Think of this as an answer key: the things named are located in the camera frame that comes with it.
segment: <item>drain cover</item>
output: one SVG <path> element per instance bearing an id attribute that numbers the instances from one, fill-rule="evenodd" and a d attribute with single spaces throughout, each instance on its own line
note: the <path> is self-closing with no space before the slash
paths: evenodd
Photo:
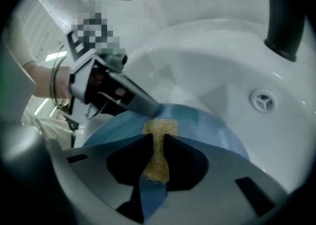
<path id="1" fill-rule="evenodd" d="M 260 113 L 270 113 L 277 108 L 276 96 L 268 90 L 255 90 L 250 95 L 251 106 Z"/>

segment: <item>pixelated area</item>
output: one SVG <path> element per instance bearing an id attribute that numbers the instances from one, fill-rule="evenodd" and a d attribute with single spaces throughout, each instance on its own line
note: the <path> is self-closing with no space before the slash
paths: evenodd
<path id="1" fill-rule="evenodd" d="M 83 24 L 73 25 L 68 35 L 76 58 L 81 57 L 90 49 L 108 54 L 125 52 L 119 47 L 119 38 L 114 37 L 113 31 L 108 30 L 107 19 L 103 19 L 99 12 L 89 15 L 89 18 L 83 19 Z"/>

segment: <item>white surface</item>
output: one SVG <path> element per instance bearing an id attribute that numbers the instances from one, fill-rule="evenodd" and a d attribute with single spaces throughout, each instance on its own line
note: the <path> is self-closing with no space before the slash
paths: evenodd
<path id="1" fill-rule="evenodd" d="M 316 147 L 316 55 L 301 44 L 298 61 L 289 62 L 252 33 L 262 29 L 233 20 L 170 27 L 129 57 L 125 73 L 158 102 L 218 115 L 251 161 L 292 191 L 305 179 Z M 251 107 L 249 95 L 261 88 L 276 96 L 276 111 Z"/>

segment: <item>black cable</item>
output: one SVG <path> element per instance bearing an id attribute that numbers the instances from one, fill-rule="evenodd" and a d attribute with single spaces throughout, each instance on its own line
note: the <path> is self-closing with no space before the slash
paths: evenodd
<path id="1" fill-rule="evenodd" d="M 60 68 L 60 65 L 63 63 L 63 61 L 66 59 L 66 57 L 63 57 L 60 62 L 58 62 L 56 68 L 55 68 L 55 71 L 53 73 L 53 96 L 54 96 L 54 100 L 55 100 L 55 106 L 58 106 L 58 102 L 57 102 L 57 88 L 56 88 L 56 76 L 57 76 L 57 73 L 58 73 L 58 70 Z"/>
<path id="2" fill-rule="evenodd" d="M 55 66 L 56 66 L 56 62 L 57 62 L 57 58 L 54 61 L 54 65 L 53 68 L 51 70 L 51 74 L 50 74 L 50 83 L 49 83 L 49 96 L 51 97 L 51 99 L 53 100 L 54 103 L 54 97 L 53 97 L 53 86 L 54 86 L 54 72 L 55 72 Z"/>

